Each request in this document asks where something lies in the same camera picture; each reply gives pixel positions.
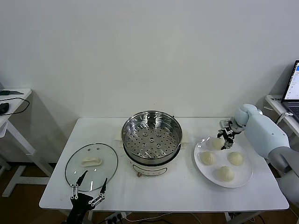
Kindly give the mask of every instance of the computer mouse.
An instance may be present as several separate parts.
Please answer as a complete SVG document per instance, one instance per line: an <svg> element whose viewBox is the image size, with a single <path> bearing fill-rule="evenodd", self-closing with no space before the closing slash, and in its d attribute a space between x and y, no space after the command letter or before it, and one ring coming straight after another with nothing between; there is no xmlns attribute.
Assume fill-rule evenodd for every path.
<svg viewBox="0 0 299 224"><path fill-rule="evenodd" d="M0 104L0 114L4 114L9 109L9 103Z"/></svg>

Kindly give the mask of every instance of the white desk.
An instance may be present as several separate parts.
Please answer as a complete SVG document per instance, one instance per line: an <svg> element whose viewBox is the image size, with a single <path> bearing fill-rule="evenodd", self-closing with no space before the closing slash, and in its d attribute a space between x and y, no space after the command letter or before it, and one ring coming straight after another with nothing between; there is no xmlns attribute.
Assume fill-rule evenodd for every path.
<svg viewBox="0 0 299 224"><path fill-rule="evenodd" d="M14 113L18 107L23 103L21 99L13 99L11 98L20 97L22 99L26 99L31 94L31 89L22 88L22 89L4 89L10 91L19 91L24 93L23 95L8 95L8 96L0 96L0 103L9 103L9 110L6 113ZM9 117L11 115L0 116L0 138L4 137L6 129L17 139L24 148L21 150L28 156L47 176L51 176L53 172L53 168L46 163L40 156L37 155L37 151L30 145L29 142L18 132L18 130L9 122ZM2 166L0 169L0 175L4 172L5 169L10 169L10 166L0 158L0 165ZM2 196L9 197L14 187L18 183L22 184L47 184L49 178L48 177L24 177L21 176L26 166L19 166L17 171L15 172L13 178L5 188Z"/></svg>
<svg viewBox="0 0 299 224"><path fill-rule="evenodd" d="M190 143L179 152L176 164L157 177L140 177L130 167L128 158L115 141L126 119L80 118L59 158L40 200L45 209L70 210L71 187L64 171L67 161L81 147L106 143L119 158L114 177L107 184L106 199L95 211L146 212L225 212L284 210L289 204L281 193L265 160L251 147L243 134L236 141L247 149L253 164L253 176L243 187L227 189L207 180L192 163L196 143L205 136L215 136L221 119L178 119L187 131ZM95 197L98 191L88 192Z"/></svg>
<svg viewBox="0 0 299 224"><path fill-rule="evenodd" d="M270 106L280 115L286 112L286 109L281 104L282 95L268 95L266 101ZM285 123L292 129L292 131L299 136L299 123L293 117L288 116L284 118Z"/></svg>

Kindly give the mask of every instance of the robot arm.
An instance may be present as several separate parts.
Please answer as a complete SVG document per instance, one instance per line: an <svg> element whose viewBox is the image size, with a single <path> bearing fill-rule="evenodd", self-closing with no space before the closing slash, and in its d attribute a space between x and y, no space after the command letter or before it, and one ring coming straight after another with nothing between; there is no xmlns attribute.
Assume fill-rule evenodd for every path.
<svg viewBox="0 0 299 224"><path fill-rule="evenodd" d="M94 209L95 206L97 206L105 199L104 193L106 191L107 178L97 198L93 198L83 193L78 193L78 187L80 187L87 172L88 170L86 170L78 178L76 184L71 184L73 191L73 195L71 196L71 203L73 205L73 208L69 216L67 217L67 220L62 222L62 224L82 224L86 212Z"/></svg>
<svg viewBox="0 0 299 224"><path fill-rule="evenodd" d="M225 133L224 148L230 148L232 143L227 142L231 142L236 134L244 131L246 138L261 157L269 159L276 169L284 173L293 169L299 176L299 152L290 149L284 131L270 118L262 115L255 106L243 104L231 120L222 120L220 126L220 133Z"/></svg>

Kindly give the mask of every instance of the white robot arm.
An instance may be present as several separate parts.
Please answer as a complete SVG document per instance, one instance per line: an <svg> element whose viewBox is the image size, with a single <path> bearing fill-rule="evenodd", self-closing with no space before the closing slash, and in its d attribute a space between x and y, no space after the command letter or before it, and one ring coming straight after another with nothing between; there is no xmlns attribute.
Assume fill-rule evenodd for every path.
<svg viewBox="0 0 299 224"><path fill-rule="evenodd" d="M244 131L255 151L286 173L278 181L279 187L286 197L299 203L299 152L290 149L283 130L250 104L243 104L231 120L222 120L220 126L218 137L225 139L222 149L232 147L235 135Z"/></svg>

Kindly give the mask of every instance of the wooden floor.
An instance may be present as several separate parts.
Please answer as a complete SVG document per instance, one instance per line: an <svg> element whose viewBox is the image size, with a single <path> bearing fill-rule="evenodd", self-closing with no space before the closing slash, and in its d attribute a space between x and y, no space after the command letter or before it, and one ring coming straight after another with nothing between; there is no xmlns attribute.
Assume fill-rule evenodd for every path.
<svg viewBox="0 0 299 224"><path fill-rule="evenodd" d="M10 178L16 171L13 166L10 171L5 171L0 177L0 193L2 194ZM37 167L28 166L24 176L45 176ZM39 208L38 203L42 197L45 186L41 185L17 185L9 198L0 197L0 223L2 224L60 224L66 220L66 216L56 210L44 210ZM299 209L291 205L291 208L299 214ZM97 224L109 216L110 212L95 212L93 223ZM162 213L131 213L130 220L148 217L156 217ZM223 213L194 213L202 224L223 224L225 217ZM266 224L296 224L298 218L290 209L284 211L270 211L261 214ZM161 217L171 224L199 224L191 213L172 213ZM138 224L123 220L123 224ZM260 217L255 217L254 222L247 221L246 224L263 224Z"/></svg>

